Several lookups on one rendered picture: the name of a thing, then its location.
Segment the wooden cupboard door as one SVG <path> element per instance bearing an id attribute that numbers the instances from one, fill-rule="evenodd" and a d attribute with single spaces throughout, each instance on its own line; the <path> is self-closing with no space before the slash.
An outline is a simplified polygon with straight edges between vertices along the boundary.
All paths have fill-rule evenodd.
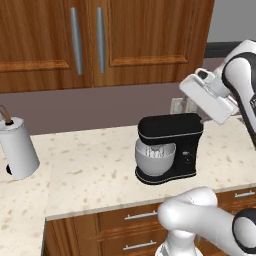
<path id="1" fill-rule="evenodd" d="M 78 12 L 83 74 L 72 46 Z M 0 0 L 0 93 L 86 88 L 91 83 L 86 0 Z"/>
<path id="2" fill-rule="evenodd" d="M 215 0 L 88 0 L 97 87 L 175 83 L 203 62 Z M 104 15 L 105 73 L 100 73 L 96 8 Z"/>

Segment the wooden drawer front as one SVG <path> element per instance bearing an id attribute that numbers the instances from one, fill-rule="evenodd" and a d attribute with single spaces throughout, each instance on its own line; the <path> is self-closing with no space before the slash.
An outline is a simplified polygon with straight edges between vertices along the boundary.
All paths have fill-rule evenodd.
<path id="1" fill-rule="evenodd" d="M 130 215 L 137 215 L 141 213 L 148 213 L 155 210 L 157 212 L 159 203 L 141 205 L 136 207 L 122 208 L 113 211 L 106 211 L 99 214 L 100 217 L 100 228 L 102 230 L 110 230 L 124 227 L 132 227 L 135 225 L 144 225 L 150 222 L 157 222 L 158 217 L 148 217 L 136 220 L 124 220 L 124 218 Z"/>
<path id="2" fill-rule="evenodd" d="M 234 198 L 235 193 L 255 191 L 254 196 L 246 198 Z M 256 187 L 220 192 L 216 194 L 218 206 L 223 210 L 235 215 L 244 208 L 256 208 Z"/>
<path id="3" fill-rule="evenodd" d="M 154 256 L 156 249 L 164 242 L 167 232 L 163 229 L 136 231 L 130 234 L 110 236 L 101 243 L 102 256 Z M 126 245 L 157 242 L 154 246 L 123 251 Z"/>

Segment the grey mixer bowl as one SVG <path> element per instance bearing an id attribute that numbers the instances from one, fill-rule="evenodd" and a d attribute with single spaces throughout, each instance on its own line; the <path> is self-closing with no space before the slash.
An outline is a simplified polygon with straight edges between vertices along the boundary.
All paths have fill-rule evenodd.
<path id="1" fill-rule="evenodd" d="M 135 144 L 137 166 L 149 176 L 160 176 L 169 170 L 176 153 L 176 144 L 146 145 L 140 139 Z"/>

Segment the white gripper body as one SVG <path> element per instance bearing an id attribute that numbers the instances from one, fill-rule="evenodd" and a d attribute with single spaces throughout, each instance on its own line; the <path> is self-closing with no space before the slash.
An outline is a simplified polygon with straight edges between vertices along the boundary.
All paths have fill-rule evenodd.
<path id="1" fill-rule="evenodd" d="M 185 78 L 180 83 L 179 89 L 219 125 L 239 111 L 231 96 L 226 98 L 217 96 L 196 74 Z"/>

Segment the white wall socket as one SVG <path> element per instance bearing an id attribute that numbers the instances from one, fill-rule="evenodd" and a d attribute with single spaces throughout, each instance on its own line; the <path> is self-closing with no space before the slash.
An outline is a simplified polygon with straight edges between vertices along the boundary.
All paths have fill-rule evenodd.
<path id="1" fill-rule="evenodd" d="M 171 114 L 180 114 L 183 110 L 183 98 L 173 98 L 171 101 L 170 113 Z"/>

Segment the black stand mixer base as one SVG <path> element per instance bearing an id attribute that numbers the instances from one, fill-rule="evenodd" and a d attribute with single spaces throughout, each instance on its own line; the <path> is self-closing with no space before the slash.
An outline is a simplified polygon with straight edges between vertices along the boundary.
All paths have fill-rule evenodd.
<path id="1" fill-rule="evenodd" d="M 149 176 L 137 166 L 136 177 L 147 185 L 160 185 L 171 180 L 190 178 L 196 175 L 196 155 L 201 134 L 174 138 L 176 153 L 172 167 L 160 176 Z"/>

